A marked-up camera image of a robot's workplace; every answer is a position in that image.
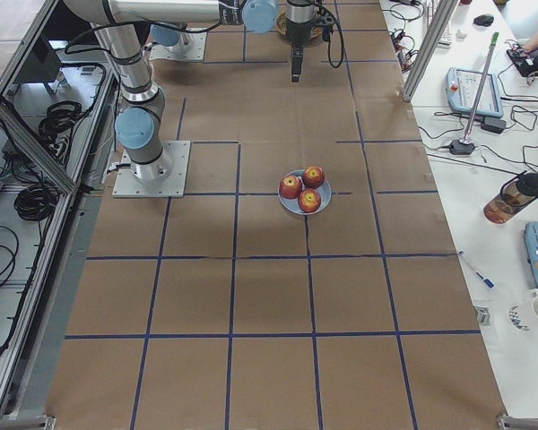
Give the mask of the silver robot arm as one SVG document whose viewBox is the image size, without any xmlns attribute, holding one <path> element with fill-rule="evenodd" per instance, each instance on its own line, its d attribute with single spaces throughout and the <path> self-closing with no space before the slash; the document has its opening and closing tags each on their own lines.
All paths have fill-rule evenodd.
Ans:
<svg viewBox="0 0 538 430">
<path fill-rule="evenodd" d="M 182 33 L 190 22 L 211 22 L 244 25 L 262 34 L 275 26 L 279 10 L 276 1 L 69 1 L 66 5 L 91 24 L 121 77 L 127 107 L 117 116 L 115 131 L 134 177 L 142 182 L 166 178 L 174 161 L 159 138 L 164 94 L 143 57 L 135 24 L 148 22 Z"/>
<path fill-rule="evenodd" d="M 289 46 L 275 31 L 255 35 L 247 30 L 215 30 L 189 35 L 154 29 L 149 62 L 157 83 L 189 85 L 233 74 L 287 70 Z"/>
</svg>

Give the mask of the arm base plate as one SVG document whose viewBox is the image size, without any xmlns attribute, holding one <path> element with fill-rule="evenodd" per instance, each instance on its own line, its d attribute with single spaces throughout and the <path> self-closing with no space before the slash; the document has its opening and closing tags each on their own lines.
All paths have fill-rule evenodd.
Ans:
<svg viewBox="0 0 538 430">
<path fill-rule="evenodd" d="M 150 53 L 151 60 L 170 60 L 176 62 L 202 62 L 206 34 L 187 34 L 178 32 L 165 32 L 153 35 L 153 46 Z"/>
<path fill-rule="evenodd" d="M 161 157 L 147 165 L 134 163 L 124 152 L 120 163 L 126 166 L 117 170 L 112 195 L 116 198 L 182 198 L 190 150 L 190 141 L 164 142 Z"/>
</svg>

